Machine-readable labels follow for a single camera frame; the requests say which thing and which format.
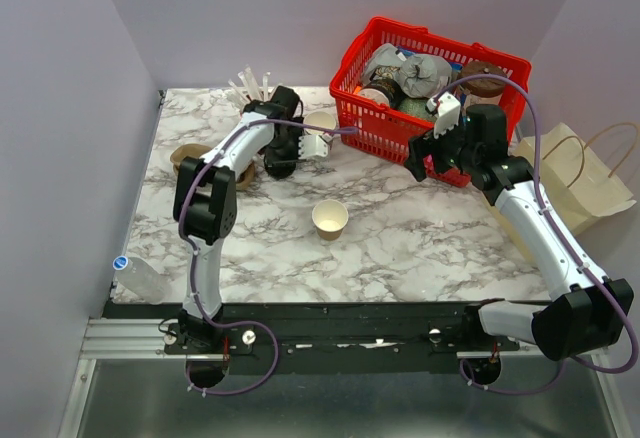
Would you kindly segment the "brown paper coffee cup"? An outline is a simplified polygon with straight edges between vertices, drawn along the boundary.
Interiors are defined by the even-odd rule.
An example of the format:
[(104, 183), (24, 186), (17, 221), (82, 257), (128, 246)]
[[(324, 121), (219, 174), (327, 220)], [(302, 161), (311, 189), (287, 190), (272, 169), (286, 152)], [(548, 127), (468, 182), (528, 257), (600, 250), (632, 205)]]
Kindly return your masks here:
[(318, 202), (312, 210), (312, 221), (318, 236), (327, 241), (337, 240), (349, 220), (349, 212), (340, 201), (328, 199)]

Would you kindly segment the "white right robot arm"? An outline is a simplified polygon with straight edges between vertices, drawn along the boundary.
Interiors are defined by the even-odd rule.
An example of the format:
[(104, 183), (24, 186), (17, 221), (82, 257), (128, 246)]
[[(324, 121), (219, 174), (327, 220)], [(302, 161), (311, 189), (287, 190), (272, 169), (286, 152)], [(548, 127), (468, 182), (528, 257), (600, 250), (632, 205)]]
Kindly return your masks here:
[(589, 261), (559, 219), (529, 161), (509, 153), (504, 111), (497, 105), (473, 105), (460, 114), (451, 95), (429, 100), (432, 130), (408, 144), (406, 168), (422, 181), (431, 164), (437, 173), (467, 174), (518, 232), (544, 278), (551, 301), (534, 306), (506, 300), (478, 305), (477, 315), (460, 325), (460, 337), (480, 350), (496, 336), (536, 345), (560, 361), (615, 344), (627, 320), (634, 293), (624, 279), (611, 280)]

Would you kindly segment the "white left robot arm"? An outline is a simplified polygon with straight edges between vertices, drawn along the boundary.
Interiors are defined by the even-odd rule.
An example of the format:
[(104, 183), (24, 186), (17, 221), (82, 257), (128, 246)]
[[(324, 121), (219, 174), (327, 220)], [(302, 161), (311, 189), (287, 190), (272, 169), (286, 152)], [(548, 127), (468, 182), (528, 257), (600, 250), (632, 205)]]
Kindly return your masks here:
[(180, 333), (201, 353), (214, 351), (222, 338), (219, 286), (224, 239), (237, 218), (237, 179), (264, 159), (267, 174), (285, 179), (296, 170), (302, 119), (291, 88), (278, 86), (267, 101), (253, 100), (240, 122), (210, 153), (186, 158), (179, 166), (173, 215), (190, 248), (187, 295), (178, 315)]

